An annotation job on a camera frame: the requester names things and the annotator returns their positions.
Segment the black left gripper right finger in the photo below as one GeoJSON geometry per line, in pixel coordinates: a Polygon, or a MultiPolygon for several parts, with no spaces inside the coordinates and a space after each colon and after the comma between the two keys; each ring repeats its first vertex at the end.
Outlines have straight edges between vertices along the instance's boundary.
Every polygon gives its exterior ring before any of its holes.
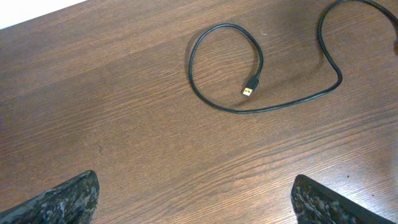
{"type": "Polygon", "coordinates": [[[394,224],[302,174],[296,176],[290,198],[298,224],[394,224]]]}

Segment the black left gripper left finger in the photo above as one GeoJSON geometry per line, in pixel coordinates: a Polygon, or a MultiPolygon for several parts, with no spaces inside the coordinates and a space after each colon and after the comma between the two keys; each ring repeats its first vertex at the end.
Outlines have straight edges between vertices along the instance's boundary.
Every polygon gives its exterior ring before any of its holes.
{"type": "Polygon", "coordinates": [[[1,223],[90,223],[99,196],[96,172],[88,170],[1,212],[1,223]]]}

